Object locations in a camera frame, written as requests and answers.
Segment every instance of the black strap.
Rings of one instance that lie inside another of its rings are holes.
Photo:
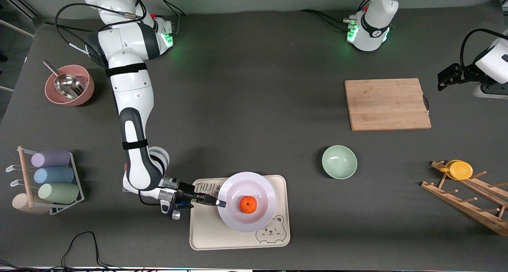
[[[164,163],[162,162],[162,160],[160,160],[160,158],[158,158],[157,156],[155,155],[150,155],[150,158],[152,158],[153,160],[155,160],[157,163],[160,164],[160,167],[162,168],[163,171],[165,171],[165,166],[164,166]]]
[[[148,140],[141,140],[136,142],[122,142],[122,147],[124,150],[130,149],[138,149],[148,146]]]
[[[389,26],[389,25],[386,25],[383,28],[376,28],[374,26],[370,26],[367,23],[367,21],[365,20],[365,13],[362,15],[360,22],[363,26],[363,29],[365,29],[369,33],[370,37],[372,37],[372,38],[380,37],[381,34],[385,33],[385,31],[388,29],[388,26]]]
[[[106,76],[111,77],[114,75],[127,74],[127,73],[137,73],[140,70],[147,70],[145,63],[132,64],[117,68],[111,68],[106,70]]]

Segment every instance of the white plate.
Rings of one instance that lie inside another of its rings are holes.
[[[253,196],[258,208],[252,214],[240,211],[239,201],[244,196]],[[252,173],[237,173],[227,179],[217,199],[225,201],[225,207],[217,207],[223,222],[238,232],[256,232],[264,228],[275,214],[277,200],[272,185],[263,176]]]

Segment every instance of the purple cup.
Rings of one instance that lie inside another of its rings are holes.
[[[70,161],[71,156],[65,150],[42,151],[31,159],[33,167],[37,168],[67,166]]]

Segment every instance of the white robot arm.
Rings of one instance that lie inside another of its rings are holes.
[[[175,219],[180,216],[179,208],[191,207],[191,199],[205,205],[225,206],[225,202],[210,195],[194,193],[192,185],[165,177],[169,155],[160,147],[149,148],[145,137],[146,122],[154,107],[154,90],[144,61],[159,57],[173,46],[171,22],[147,15],[141,0],[85,2],[128,13],[125,17],[99,10],[105,24],[116,25],[98,32],[100,52],[108,62],[106,74],[111,81],[122,145],[127,155],[123,187],[139,194],[140,198],[149,196],[159,200],[161,211]]]
[[[374,51],[385,42],[389,24],[399,10],[397,0],[371,0],[367,11],[349,16],[350,33],[346,41],[362,51]]]
[[[486,32],[498,38],[473,62],[465,66],[464,46],[468,38],[475,32]],[[464,38],[461,46],[460,64],[454,63],[437,75],[437,89],[442,91],[452,84],[479,82],[473,95],[482,98],[508,99],[508,29],[503,33],[478,28],[472,30]]]

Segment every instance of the cable connector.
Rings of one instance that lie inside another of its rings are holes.
[[[130,12],[119,11],[118,14],[120,14],[123,17],[127,17],[129,19],[141,19],[141,17],[139,15],[136,15],[136,14],[130,13]]]
[[[356,25],[356,19],[354,18],[343,18],[343,23]]]

